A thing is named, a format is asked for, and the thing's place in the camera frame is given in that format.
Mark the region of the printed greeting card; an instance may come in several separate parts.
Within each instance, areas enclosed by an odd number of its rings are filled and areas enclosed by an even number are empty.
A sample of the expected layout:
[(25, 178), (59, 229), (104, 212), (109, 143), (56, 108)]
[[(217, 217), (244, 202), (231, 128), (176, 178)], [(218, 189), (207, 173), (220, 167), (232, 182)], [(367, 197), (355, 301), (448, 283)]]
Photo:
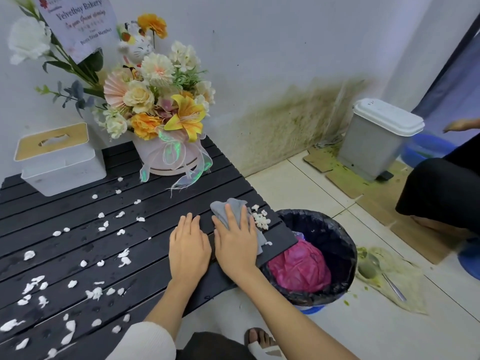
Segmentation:
[(117, 18), (110, 0), (33, 0), (45, 23), (77, 64), (99, 49), (117, 46)]

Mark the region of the person's white sleeve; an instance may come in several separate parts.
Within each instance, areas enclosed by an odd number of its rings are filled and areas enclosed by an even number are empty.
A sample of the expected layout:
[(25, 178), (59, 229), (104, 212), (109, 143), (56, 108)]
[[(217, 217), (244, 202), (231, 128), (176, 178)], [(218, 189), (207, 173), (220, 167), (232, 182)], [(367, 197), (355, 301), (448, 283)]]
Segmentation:
[(177, 349), (170, 333), (153, 322), (133, 324), (105, 360), (175, 360)]

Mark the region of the black bin bag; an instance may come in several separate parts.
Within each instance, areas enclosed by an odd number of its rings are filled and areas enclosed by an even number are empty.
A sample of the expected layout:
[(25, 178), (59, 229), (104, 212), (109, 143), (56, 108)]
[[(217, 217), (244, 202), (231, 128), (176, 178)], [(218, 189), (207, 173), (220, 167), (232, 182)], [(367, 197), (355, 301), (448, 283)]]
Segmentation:
[(315, 293), (284, 289), (267, 267), (270, 260), (261, 266), (261, 272), (273, 287), (296, 306), (328, 305), (345, 295), (353, 283), (357, 265), (357, 248), (346, 230), (333, 218), (318, 211), (284, 209), (276, 214), (293, 234), (295, 231), (302, 233), (306, 241), (321, 251), (332, 282)]

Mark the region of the metal spoon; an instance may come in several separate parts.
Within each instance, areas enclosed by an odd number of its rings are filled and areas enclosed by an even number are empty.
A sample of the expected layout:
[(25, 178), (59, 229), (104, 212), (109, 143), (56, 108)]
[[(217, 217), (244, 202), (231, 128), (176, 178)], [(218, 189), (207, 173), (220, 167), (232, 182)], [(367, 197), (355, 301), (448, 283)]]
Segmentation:
[(375, 279), (375, 278), (383, 278), (389, 287), (393, 290), (396, 296), (399, 298), (400, 301), (406, 302), (407, 299), (403, 295), (403, 293), (399, 290), (399, 288), (389, 279), (386, 273), (383, 271), (380, 265), (379, 259), (371, 253), (367, 253), (365, 258), (362, 259), (358, 265), (357, 269), (359, 274), (361, 274), (366, 279)]

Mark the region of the white tissue box wooden lid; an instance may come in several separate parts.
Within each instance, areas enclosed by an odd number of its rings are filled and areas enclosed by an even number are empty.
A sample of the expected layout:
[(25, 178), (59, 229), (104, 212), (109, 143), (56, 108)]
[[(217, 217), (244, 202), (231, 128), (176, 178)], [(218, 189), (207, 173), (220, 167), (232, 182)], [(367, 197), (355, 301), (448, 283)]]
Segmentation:
[(19, 139), (14, 161), (21, 166), (21, 179), (51, 197), (105, 178), (103, 154), (89, 132), (80, 122)]

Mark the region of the artificial flower bouquet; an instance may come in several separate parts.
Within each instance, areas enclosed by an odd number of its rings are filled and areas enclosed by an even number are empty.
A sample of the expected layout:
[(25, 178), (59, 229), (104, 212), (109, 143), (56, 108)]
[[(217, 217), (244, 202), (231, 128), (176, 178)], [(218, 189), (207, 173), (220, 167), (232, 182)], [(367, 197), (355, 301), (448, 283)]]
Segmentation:
[(168, 55), (154, 51), (155, 37), (168, 36), (165, 20), (144, 13), (136, 21), (151, 36), (153, 52), (140, 67), (122, 66), (107, 74), (103, 83), (106, 110), (94, 120), (111, 139), (127, 131), (148, 141), (178, 133), (180, 140), (195, 143), (203, 133), (203, 119), (215, 104), (212, 82), (192, 45), (175, 41)]

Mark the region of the grey pedal bin white lid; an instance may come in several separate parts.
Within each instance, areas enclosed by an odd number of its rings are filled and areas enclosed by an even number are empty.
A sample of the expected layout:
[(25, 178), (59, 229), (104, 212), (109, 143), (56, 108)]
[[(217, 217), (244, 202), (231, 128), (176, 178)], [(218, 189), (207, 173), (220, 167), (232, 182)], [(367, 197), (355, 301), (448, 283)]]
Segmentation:
[(337, 160), (366, 181), (375, 181), (424, 126), (423, 118), (416, 114), (379, 99), (360, 99), (353, 105)]

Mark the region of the small heap of white crumbs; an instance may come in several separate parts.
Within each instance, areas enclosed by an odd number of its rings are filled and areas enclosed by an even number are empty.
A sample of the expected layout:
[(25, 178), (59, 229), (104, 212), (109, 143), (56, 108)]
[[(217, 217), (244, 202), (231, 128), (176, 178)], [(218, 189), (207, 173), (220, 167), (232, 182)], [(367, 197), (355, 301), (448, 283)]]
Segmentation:
[(255, 204), (250, 207), (250, 215), (254, 218), (256, 232), (257, 232), (257, 242), (259, 250), (267, 243), (264, 231), (269, 230), (271, 219), (267, 217), (268, 213), (266, 210), (260, 211), (260, 206)]

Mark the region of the white lucky cat figurine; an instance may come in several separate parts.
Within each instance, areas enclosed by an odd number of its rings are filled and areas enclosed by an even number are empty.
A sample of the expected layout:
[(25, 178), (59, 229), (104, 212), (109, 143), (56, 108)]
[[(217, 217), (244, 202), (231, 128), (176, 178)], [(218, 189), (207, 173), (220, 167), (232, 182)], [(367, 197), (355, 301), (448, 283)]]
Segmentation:
[(126, 66), (140, 67), (144, 58), (154, 51), (151, 36), (148, 36), (136, 21), (117, 24), (117, 33), (117, 49)]

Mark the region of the person's dark trousers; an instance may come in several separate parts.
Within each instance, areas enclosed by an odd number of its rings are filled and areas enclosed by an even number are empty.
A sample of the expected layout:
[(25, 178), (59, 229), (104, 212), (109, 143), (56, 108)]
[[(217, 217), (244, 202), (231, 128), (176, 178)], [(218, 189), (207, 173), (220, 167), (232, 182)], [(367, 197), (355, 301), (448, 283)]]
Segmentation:
[(195, 332), (175, 360), (256, 360), (246, 345), (219, 333)]

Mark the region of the brown cardboard sheet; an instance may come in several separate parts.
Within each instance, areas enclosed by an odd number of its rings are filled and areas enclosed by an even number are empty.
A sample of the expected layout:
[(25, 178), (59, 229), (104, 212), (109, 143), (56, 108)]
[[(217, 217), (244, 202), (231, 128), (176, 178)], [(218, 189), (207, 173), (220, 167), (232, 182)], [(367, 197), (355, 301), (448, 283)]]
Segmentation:
[(391, 227), (397, 223), (414, 224), (415, 222), (410, 216), (401, 215), (395, 210), (398, 199), (398, 194), (374, 191), (371, 194), (362, 195), (356, 200), (356, 204), (385, 227)]
[(325, 146), (322, 148), (312, 146), (307, 150), (308, 154), (303, 161), (321, 173), (327, 173), (341, 166), (337, 160), (338, 145)]
[(410, 217), (399, 217), (390, 230), (433, 265), (438, 265), (472, 236), (435, 231)]
[(338, 167), (327, 172), (325, 177), (350, 199), (358, 199), (360, 196), (372, 195), (382, 191), (400, 193), (412, 170), (412, 167), (395, 160), (387, 169), (387, 172), (391, 173), (393, 177), (385, 181), (367, 181), (361, 176), (355, 174), (351, 169), (340, 164)]

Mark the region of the white artificial flower with stems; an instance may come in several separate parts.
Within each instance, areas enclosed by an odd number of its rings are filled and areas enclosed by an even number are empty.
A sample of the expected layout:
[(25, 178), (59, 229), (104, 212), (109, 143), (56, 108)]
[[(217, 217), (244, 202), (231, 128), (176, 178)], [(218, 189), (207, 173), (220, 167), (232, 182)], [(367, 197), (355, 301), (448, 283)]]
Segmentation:
[(7, 44), (12, 52), (10, 63), (19, 65), (27, 60), (44, 60), (42, 69), (47, 72), (47, 66), (54, 66), (75, 75), (77, 79), (64, 87), (61, 81), (57, 90), (51, 90), (47, 85), (35, 87), (40, 95), (52, 95), (52, 102), (63, 98), (64, 108), (69, 102), (75, 103), (79, 115), (81, 110), (91, 109), (93, 113), (103, 113), (107, 109), (105, 94), (100, 81), (100, 71), (104, 65), (104, 55), (98, 48), (81, 62), (67, 53), (58, 37), (46, 23), (33, 0), (9, 0), (18, 6), (23, 17), (10, 27)]

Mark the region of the scattered white scraps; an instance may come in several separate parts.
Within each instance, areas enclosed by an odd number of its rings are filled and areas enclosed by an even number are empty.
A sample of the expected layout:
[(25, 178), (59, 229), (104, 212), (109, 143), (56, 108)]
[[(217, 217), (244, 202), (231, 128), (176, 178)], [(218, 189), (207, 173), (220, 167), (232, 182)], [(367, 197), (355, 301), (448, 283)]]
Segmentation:
[(0, 344), (84, 300), (99, 302), (107, 257), (96, 246), (126, 239), (142, 199), (135, 174), (62, 193), (61, 198), (0, 219)]

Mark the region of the person's right forearm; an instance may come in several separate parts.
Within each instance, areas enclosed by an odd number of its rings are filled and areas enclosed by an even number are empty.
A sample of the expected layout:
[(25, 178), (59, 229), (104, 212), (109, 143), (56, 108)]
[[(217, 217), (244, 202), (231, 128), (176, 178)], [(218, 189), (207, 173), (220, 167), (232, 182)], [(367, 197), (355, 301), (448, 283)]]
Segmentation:
[(233, 281), (261, 314), (287, 360), (359, 360), (283, 297), (256, 267)]

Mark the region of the person's left hand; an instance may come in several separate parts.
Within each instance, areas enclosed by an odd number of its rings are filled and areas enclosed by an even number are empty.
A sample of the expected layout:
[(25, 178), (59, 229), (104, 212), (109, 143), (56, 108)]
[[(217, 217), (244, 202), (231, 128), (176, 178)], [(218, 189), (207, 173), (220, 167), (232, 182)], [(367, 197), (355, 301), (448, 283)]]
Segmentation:
[(202, 278), (207, 272), (212, 248), (204, 239), (169, 239), (169, 264), (172, 278)]

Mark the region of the pink plastic bag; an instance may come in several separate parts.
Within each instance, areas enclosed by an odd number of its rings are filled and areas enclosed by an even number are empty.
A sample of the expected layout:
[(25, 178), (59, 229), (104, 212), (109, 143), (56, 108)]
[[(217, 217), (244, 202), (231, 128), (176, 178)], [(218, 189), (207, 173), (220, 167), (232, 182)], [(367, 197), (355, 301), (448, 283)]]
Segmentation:
[(332, 275), (322, 252), (303, 233), (297, 243), (267, 263), (277, 284), (289, 291), (315, 293), (331, 285)]

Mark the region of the blue plastic stool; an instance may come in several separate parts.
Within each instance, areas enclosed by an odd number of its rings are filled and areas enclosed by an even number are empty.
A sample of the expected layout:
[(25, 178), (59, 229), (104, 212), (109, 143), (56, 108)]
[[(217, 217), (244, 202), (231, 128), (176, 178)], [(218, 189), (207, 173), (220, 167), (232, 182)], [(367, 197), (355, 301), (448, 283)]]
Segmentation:
[(480, 237), (465, 241), (458, 253), (458, 261), (465, 272), (480, 281)]

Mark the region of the person's foot in sandal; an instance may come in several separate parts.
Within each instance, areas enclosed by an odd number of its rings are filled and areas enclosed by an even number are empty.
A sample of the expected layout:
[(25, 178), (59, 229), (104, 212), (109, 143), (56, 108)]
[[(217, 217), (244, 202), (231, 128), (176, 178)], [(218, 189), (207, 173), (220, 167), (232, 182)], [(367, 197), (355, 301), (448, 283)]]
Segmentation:
[(262, 328), (248, 329), (244, 343), (255, 360), (287, 360), (274, 338)]

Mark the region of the person's left forearm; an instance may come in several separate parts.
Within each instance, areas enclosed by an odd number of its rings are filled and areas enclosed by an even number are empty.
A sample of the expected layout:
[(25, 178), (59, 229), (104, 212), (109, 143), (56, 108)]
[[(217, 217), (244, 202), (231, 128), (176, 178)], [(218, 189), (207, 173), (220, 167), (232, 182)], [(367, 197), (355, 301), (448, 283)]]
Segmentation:
[(163, 296), (144, 321), (162, 327), (173, 340), (176, 340), (186, 306), (199, 281), (199, 277), (172, 278), (163, 292)]

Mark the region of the grey cleaning cloth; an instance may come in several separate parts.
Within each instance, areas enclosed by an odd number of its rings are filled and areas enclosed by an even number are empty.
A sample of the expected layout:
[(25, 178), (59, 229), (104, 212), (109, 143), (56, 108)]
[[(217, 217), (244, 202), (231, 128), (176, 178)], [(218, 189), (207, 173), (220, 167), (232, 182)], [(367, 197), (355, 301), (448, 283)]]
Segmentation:
[[(236, 220), (237, 226), (240, 227), (240, 218), (241, 218), (241, 209), (242, 206), (246, 206), (249, 212), (249, 216), (251, 216), (250, 213), (250, 207), (247, 206), (248, 202), (243, 199), (235, 199), (235, 198), (229, 198), (226, 202), (221, 202), (221, 201), (214, 201), (213, 203), (210, 204), (211, 211), (213, 212), (214, 216), (217, 216), (217, 218), (224, 224), (224, 226), (229, 229), (230, 224), (229, 224), (229, 218), (227, 216), (227, 212), (225, 209), (226, 205), (230, 206), (231, 212)], [(261, 249), (258, 247), (257, 243), (257, 255), (259, 256), (260, 254), (263, 253), (263, 246)]]

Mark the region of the blue plastic basin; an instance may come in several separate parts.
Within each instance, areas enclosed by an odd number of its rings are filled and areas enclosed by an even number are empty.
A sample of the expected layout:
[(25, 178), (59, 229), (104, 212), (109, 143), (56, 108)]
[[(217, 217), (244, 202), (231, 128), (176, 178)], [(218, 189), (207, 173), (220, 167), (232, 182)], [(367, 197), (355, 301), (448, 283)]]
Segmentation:
[(442, 158), (457, 148), (453, 143), (430, 133), (418, 133), (403, 147), (400, 158), (411, 168), (430, 158)]

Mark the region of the person's right hand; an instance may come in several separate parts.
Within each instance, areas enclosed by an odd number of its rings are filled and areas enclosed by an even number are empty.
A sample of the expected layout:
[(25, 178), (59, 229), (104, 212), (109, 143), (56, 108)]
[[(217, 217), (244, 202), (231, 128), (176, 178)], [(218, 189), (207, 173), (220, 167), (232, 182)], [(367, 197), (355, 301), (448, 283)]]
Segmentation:
[(222, 238), (214, 238), (215, 257), (223, 272), (242, 287), (258, 271), (255, 221), (250, 217), (250, 233), (242, 233), (230, 206), (225, 205), (225, 210), (230, 228), (225, 227)]

